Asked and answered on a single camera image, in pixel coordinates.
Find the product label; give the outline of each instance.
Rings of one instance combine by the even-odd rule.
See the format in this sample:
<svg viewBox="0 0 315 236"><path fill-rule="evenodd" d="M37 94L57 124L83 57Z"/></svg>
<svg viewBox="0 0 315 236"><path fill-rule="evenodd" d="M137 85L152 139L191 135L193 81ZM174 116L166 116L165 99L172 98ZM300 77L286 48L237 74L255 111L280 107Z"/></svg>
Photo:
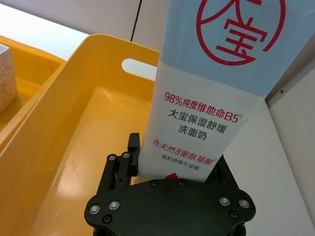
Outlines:
<svg viewBox="0 0 315 236"><path fill-rule="evenodd" d="M172 0L141 180L204 181L315 29L314 0Z"/></svg>

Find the red chinese character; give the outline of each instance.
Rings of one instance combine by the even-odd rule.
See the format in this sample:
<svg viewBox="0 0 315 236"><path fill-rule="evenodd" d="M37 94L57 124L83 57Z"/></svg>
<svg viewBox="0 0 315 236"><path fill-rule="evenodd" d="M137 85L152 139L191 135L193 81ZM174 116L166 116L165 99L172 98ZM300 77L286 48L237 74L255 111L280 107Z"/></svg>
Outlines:
<svg viewBox="0 0 315 236"><path fill-rule="evenodd" d="M153 145L158 146L159 145L159 141L157 139L153 140Z"/></svg>
<svg viewBox="0 0 315 236"><path fill-rule="evenodd" d="M208 109L207 109L207 114L213 116L213 115L215 114L215 112L216 112L216 108L215 108L215 107L213 107L213 106L209 106L209 107L208 107Z"/></svg>
<svg viewBox="0 0 315 236"><path fill-rule="evenodd" d="M205 160L206 160L206 158L203 157L203 156L199 156L199 157L196 159L196 161L197 161L197 162L200 162L200 163L203 163Z"/></svg>
<svg viewBox="0 0 315 236"><path fill-rule="evenodd" d="M200 112L205 112L207 110L207 108L208 108L207 104L199 103L198 107L197 107L197 110L200 111Z"/></svg>
<svg viewBox="0 0 315 236"><path fill-rule="evenodd" d="M189 99L184 99L183 101L183 106L186 106L187 108L189 108L191 101Z"/></svg>
<svg viewBox="0 0 315 236"><path fill-rule="evenodd" d="M254 48L254 45L250 45L249 41L254 43L259 39L259 41L263 43L268 34L268 32L263 31L253 26L255 25L253 23L253 20L254 20L253 17L249 17L247 20L244 20L241 14L240 1L241 0L230 0L229 3L227 3L227 5L223 7L219 12L217 12L213 16L208 17L204 20L202 20L202 14L208 0L202 0L201 5L198 10L196 26L197 26L197 36L198 36L199 43L202 49L204 50L204 52L211 59L223 65L244 65L244 64L254 61L255 58L248 55L247 50L252 50ZM257 7L259 7L263 3L262 0L247 0L247 1L253 3L254 6L256 5ZM279 24L273 37L270 37L271 41L267 43L267 45L263 48L263 51L265 52L267 52L277 41L284 25L285 0L278 0L278 1L280 2ZM206 36L202 35L202 31L201 31L201 26L203 24L207 24L211 21L216 20L218 17L222 16L230 8L235 9L236 19L228 18L225 22L224 29L227 30L228 27L230 27L229 33L236 35L238 38L237 40L235 40L233 39L235 38L234 36L233 38L227 37L225 39L226 42L231 43L233 45L233 48L223 47L223 46L218 45L216 49L222 52L225 52L227 54L234 55L237 58L239 58L239 60L225 60L225 59L215 56L215 54L211 52L210 49L207 47L206 42L203 39L203 37L206 37Z"/></svg>
<svg viewBox="0 0 315 236"><path fill-rule="evenodd" d="M199 104L199 102L197 102L197 101L192 101L189 108L196 110L196 107L198 106L198 104Z"/></svg>
<svg viewBox="0 0 315 236"><path fill-rule="evenodd" d="M176 149L177 148L175 148L175 147L169 146L167 151L170 152L170 153L174 153L176 151Z"/></svg>
<svg viewBox="0 0 315 236"><path fill-rule="evenodd" d="M219 118L222 118L224 116L225 112L223 109L217 110L216 116Z"/></svg>
<svg viewBox="0 0 315 236"><path fill-rule="evenodd" d="M187 157L188 154L189 154L189 151L182 151L182 153L180 154L180 156Z"/></svg>
<svg viewBox="0 0 315 236"><path fill-rule="evenodd" d="M197 157L198 155L196 155L196 154L194 154L194 153L191 153L191 154L189 154L189 159L191 159L191 160L195 160L196 159L196 157Z"/></svg>
<svg viewBox="0 0 315 236"><path fill-rule="evenodd" d="M160 146L159 146L159 148L164 149L164 151L167 151L167 150L166 150L167 147L168 147L168 145L167 145L167 144L164 144L164 143L161 143Z"/></svg>
<svg viewBox="0 0 315 236"><path fill-rule="evenodd" d="M203 164L211 165L212 162L213 162L213 159L206 158L206 160L203 162Z"/></svg>

